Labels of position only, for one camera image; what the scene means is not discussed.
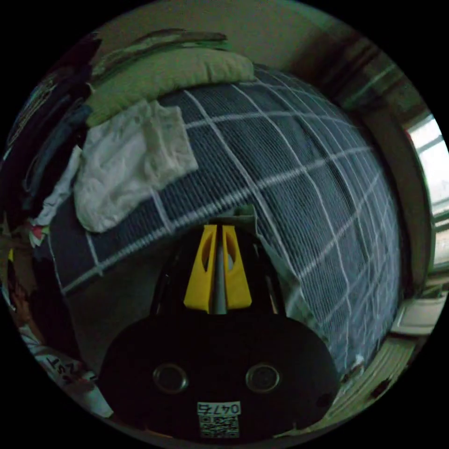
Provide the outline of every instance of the gray blanket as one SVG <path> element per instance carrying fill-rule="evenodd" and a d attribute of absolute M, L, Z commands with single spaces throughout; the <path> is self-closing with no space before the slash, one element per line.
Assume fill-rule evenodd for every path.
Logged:
<path fill-rule="evenodd" d="M 166 236 L 253 204 L 344 374 L 357 355 L 373 356 L 401 296 L 397 199 L 377 151 L 338 107 L 291 75 L 257 67 L 256 76 L 161 98 L 181 108 L 199 170 L 103 234 L 84 231 L 70 198 L 35 256 L 52 261 L 71 295 Z"/>

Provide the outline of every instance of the label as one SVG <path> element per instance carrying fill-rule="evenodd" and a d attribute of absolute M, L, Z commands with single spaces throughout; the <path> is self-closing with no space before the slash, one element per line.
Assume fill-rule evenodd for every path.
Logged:
<path fill-rule="evenodd" d="M 238 438 L 240 402 L 198 402 L 202 438 Z"/>

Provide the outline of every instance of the green pillow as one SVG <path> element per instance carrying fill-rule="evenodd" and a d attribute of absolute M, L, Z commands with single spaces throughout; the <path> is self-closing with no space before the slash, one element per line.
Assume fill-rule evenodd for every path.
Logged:
<path fill-rule="evenodd" d="M 132 106 L 178 89 L 254 80 L 252 62 L 236 53 L 209 48 L 182 48 L 141 58 L 96 86 L 86 104 L 87 125 L 94 127 Z"/>

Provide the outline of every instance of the qr code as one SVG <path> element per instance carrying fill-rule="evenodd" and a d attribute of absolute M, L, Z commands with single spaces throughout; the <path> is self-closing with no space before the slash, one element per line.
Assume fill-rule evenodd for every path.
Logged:
<path fill-rule="evenodd" d="M 238 438 L 238 416 L 199 416 L 202 438 Z"/>

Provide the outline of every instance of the beige wall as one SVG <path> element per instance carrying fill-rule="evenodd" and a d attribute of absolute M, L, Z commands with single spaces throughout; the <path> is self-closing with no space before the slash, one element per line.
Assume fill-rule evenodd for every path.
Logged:
<path fill-rule="evenodd" d="M 294 66 L 306 78 L 320 54 L 349 33 L 342 22 L 290 0 L 163 0 L 101 27 L 103 43 L 95 60 L 162 28 L 222 32 L 234 51 L 252 61 L 286 70 Z"/>

